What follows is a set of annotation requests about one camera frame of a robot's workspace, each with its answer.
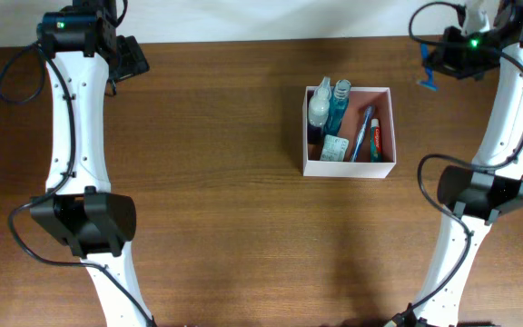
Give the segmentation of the green toothpaste tube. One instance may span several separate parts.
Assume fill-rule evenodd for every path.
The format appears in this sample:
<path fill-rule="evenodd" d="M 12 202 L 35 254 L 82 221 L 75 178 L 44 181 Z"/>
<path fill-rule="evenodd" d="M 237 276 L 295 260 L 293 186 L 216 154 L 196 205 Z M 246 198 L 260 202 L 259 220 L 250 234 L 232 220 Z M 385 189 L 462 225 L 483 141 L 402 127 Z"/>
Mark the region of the green toothpaste tube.
<path fill-rule="evenodd" d="M 380 129 L 380 121 L 377 118 L 373 118 L 371 120 L 370 161 L 372 163 L 381 163 L 382 162 L 381 129 Z"/>

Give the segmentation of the blue disposable razor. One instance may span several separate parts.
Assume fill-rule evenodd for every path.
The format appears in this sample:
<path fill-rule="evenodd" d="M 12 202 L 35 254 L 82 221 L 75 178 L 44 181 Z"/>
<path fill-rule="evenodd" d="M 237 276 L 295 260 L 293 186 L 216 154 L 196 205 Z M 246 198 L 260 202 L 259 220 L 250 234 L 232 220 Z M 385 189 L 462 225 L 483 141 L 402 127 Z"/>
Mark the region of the blue disposable razor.
<path fill-rule="evenodd" d="M 424 45 L 424 44 L 421 44 L 419 49 L 420 49 L 422 63 L 425 63 L 425 61 L 429 57 L 428 47 L 426 45 Z M 428 89 L 430 89 L 433 92 L 437 92 L 438 91 L 438 87 L 437 87 L 437 85 L 434 82 L 433 71 L 430 68 L 428 68 L 427 66 L 423 66 L 423 68 L 424 68 L 424 72 L 426 74 L 426 78 L 418 80 L 417 84 L 419 86 L 423 86 L 425 88 L 428 88 Z"/>

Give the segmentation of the blue white toothbrush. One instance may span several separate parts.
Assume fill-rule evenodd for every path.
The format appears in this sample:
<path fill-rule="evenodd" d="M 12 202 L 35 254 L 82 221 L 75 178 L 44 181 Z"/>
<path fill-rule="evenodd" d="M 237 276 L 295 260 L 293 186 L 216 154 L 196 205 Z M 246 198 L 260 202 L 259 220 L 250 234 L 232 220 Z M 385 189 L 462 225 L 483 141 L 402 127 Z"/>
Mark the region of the blue white toothbrush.
<path fill-rule="evenodd" d="M 351 153 L 351 157 L 350 157 L 350 160 L 354 163 L 357 159 L 358 159 L 358 155 L 360 153 L 360 148 L 363 144 L 363 141 L 364 141 L 364 138 L 365 138 L 365 134 L 366 134 L 366 131 L 367 131 L 367 128 L 368 128 L 368 125 L 369 125 L 369 122 L 374 114 L 374 112 L 376 111 L 376 106 L 371 104 L 371 105 L 368 105 L 365 109 L 365 112 L 364 112 L 364 117 L 363 117 L 363 123 L 362 125 L 360 126 L 360 129 L 358 131 L 358 134 L 357 134 L 357 137 L 356 137 L 356 141 L 355 141 L 355 144 L 354 144 L 354 147 L 353 147 L 353 150 L 352 150 L 352 153 Z"/>

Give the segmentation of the blue mouthwash bottle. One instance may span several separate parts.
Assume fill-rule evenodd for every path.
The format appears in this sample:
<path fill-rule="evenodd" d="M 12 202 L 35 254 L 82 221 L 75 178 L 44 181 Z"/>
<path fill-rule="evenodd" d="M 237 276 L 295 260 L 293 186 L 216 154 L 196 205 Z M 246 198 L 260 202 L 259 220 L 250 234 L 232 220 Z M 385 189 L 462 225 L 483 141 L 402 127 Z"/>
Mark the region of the blue mouthwash bottle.
<path fill-rule="evenodd" d="M 333 88 L 329 117 L 324 125 L 324 133 L 337 136 L 342 119 L 349 105 L 351 83 L 348 80 L 339 80 Z"/>

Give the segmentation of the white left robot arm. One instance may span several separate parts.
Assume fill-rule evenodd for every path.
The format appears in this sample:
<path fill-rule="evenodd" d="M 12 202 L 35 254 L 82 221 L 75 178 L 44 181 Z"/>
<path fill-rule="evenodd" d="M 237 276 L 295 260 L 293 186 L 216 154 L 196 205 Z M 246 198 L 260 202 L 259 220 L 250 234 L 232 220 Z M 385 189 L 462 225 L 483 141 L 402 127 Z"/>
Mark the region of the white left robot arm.
<path fill-rule="evenodd" d="M 109 326 L 153 326 L 132 258 L 133 199 L 112 192 L 104 158 L 107 84 L 147 71 L 132 37 L 119 36 L 114 1 L 74 1 L 37 26 L 53 99 L 47 197 L 32 218 L 90 274 Z"/>

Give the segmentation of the green soap bar box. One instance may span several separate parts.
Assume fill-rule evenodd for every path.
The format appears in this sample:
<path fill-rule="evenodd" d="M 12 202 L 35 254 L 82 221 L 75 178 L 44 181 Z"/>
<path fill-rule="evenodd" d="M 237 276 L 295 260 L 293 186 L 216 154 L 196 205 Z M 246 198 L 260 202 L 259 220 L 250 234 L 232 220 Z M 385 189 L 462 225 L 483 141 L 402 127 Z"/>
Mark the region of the green soap bar box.
<path fill-rule="evenodd" d="M 347 139 L 327 134 L 324 138 L 320 160 L 325 162 L 342 162 L 348 146 L 349 141 Z"/>

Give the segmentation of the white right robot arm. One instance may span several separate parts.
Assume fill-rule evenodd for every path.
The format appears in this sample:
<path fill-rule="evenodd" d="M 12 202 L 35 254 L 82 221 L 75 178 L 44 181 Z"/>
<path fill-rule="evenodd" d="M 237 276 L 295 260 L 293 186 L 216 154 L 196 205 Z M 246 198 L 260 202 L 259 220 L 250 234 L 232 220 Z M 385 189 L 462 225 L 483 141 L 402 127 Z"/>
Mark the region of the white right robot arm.
<path fill-rule="evenodd" d="M 479 1 L 453 5 L 459 23 L 437 40 L 425 68 L 457 79 L 479 79 L 497 68 L 499 81 L 487 130 L 473 160 L 444 155 L 437 196 L 439 238 L 422 289 L 390 326 L 458 326 L 459 304 L 479 247 L 504 214 L 523 207 L 523 1 L 502 1 L 494 19 Z"/>

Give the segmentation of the purple foam soap dispenser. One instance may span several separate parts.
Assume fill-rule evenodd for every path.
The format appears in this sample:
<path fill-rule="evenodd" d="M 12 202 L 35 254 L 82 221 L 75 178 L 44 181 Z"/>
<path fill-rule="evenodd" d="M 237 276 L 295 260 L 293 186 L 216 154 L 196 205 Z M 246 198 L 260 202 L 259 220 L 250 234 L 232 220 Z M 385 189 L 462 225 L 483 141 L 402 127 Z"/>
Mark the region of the purple foam soap dispenser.
<path fill-rule="evenodd" d="M 323 135 L 323 128 L 330 113 L 331 79 L 324 76 L 321 84 L 314 91 L 307 113 L 307 141 L 318 144 Z"/>

